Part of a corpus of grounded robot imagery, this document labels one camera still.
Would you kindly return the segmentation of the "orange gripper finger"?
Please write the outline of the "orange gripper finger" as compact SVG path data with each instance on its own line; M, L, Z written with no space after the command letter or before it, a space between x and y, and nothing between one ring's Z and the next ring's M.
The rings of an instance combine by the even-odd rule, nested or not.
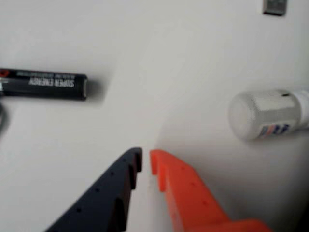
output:
M173 154L150 151L152 174L165 193L176 232L269 232L256 219L231 220L195 169Z

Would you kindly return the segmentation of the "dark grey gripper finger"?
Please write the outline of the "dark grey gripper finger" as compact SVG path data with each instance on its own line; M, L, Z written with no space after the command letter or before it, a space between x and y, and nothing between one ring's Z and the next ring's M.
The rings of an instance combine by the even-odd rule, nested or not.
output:
M131 192L142 171L142 148L122 154L48 232L124 232Z

